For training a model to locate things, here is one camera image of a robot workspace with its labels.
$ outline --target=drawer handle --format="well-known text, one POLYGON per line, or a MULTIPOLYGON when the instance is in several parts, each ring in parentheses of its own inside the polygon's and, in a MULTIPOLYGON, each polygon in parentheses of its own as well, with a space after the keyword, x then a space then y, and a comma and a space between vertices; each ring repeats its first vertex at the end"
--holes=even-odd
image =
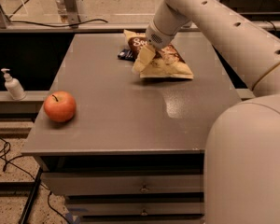
POLYGON ((142 210, 141 216, 142 216, 142 217, 148 216, 148 213, 147 213, 147 210, 146 210, 146 209, 143 209, 143 210, 142 210))
POLYGON ((144 184, 144 185, 142 186, 142 188, 140 188, 140 192, 141 192, 141 193, 148 193, 148 192, 149 192, 149 189, 147 188, 147 185, 146 185, 146 184, 144 184))

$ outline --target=bottle pump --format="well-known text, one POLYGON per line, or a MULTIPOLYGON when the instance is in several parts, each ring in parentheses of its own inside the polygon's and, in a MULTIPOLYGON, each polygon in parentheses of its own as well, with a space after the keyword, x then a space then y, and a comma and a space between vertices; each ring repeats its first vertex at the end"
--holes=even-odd
POLYGON ((5 86, 14 100, 21 100, 26 96, 26 93, 21 86, 20 82, 13 78, 9 73, 9 69, 3 68, 1 71, 4 73, 6 80, 5 86))

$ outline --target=apple stem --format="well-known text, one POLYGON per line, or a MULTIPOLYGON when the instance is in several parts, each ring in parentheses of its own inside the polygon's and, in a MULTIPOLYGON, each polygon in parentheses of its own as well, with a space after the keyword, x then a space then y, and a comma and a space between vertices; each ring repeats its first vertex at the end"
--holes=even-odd
POLYGON ((55 98, 55 100, 58 102, 58 99, 57 99, 57 97, 54 95, 54 94, 52 94, 52 96, 55 98))

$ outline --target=table surface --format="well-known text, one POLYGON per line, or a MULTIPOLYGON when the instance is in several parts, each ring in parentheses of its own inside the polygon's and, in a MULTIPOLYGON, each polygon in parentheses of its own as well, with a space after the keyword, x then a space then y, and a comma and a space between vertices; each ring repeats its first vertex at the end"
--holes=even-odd
POLYGON ((71 92, 77 113, 59 124, 41 108, 22 154, 203 152, 214 121, 241 100, 202 33, 179 33, 173 44, 193 80, 132 73, 133 62, 117 58, 128 48, 123 34, 75 35, 49 92, 71 92))

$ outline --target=black cable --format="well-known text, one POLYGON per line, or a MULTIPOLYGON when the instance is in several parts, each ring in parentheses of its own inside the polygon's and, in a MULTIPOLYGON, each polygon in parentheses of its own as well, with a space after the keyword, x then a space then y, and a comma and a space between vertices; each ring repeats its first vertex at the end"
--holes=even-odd
POLYGON ((108 23, 108 21, 104 20, 104 19, 92 19, 92 20, 87 20, 87 21, 82 21, 82 22, 78 22, 78 23, 73 23, 73 24, 66 24, 66 25, 52 25, 52 24, 45 24, 45 23, 41 23, 41 22, 34 22, 34 21, 11 21, 11 23, 28 23, 28 24, 32 24, 32 25, 38 25, 38 26, 48 26, 48 27, 72 27, 72 26, 78 26, 81 24, 85 24, 85 23, 89 23, 89 22, 93 22, 93 21, 103 21, 105 23, 108 23))
POLYGON ((9 16, 9 18, 11 19, 12 16, 18 12, 26 3, 28 3, 30 0, 26 0, 23 4, 21 4, 17 9, 15 9, 15 11, 9 16))
MULTIPOLYGON (((0 154, 3 152, 2 155, 0 155, 0 159, 3 160, 5 162, 5 165, 3 166, 3 172, 7 169, 7 165, 11 164, 13 166, 15 166, 16 168, 22 170, 23 172, 25 172, 26 174, 28 174, 33 180, 35 180, 35 177, 33 177, 33 175, 31 175, 28 171, 22 169, 21 167, 19 167, 18 165, 14 164, 12 161, 19 159, 19 158, 23 158, 22 155, 16 156, 10 160, 7 159, 7 154, 8 152, 11 150, 11 144, 6 141, 5 139, 0 137, 0 140, 2 140, 4 143, 4 147, 0 150, 0 154)), ((49 190, 45 185, 43 185, 42 183, 40 184, 44 189, 49 190)), ((68 224, 71 224, 60 212, 58 212, 55 208, 53 208, 50 203, 49 203, 49 196, 48 196, 48 206, 51 210, 53 210, 56 214, 58 214, 60 217, 62 217, 64 220, 66 220, 66 222, 68 224)))
POLYGON ((50 192, 49 192, 49 195, 48 195, 48 199, 47 199, 49 208, 52 209, 55 213, 57 213, 60 217, 62 217, 68 224, 72 224, 72 223, 70 223, 70 221, 69 221, 68 219, 66 219, 60 212, 58 212, 54 207, 52 207, 52 206, 50 205, 50 203, 49 203, 49 197, 50 197, 51 195, 52 195, 52 192, 50 191, 50 192))
POLYGON ((266 21, 266 22, 268 22, 273 27, 273 34, 276 35, 277 34, 277 28, 275 27, 273 22, 271 22, 271 21, 266 21))

